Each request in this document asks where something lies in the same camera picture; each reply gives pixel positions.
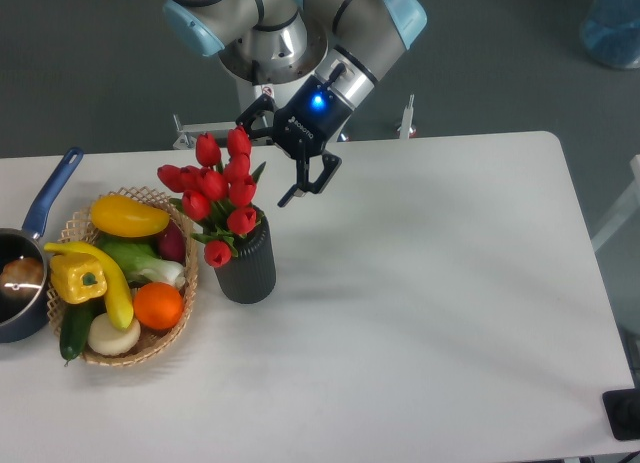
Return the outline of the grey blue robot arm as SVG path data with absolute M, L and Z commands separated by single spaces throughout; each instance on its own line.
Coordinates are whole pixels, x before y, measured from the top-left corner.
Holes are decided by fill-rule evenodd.
M 417 0 L 167 0 L 164 17 L 235 79 L 238 124 L 296 163 L 289 198 L 340 166 L 326 145 L 427 24 Z

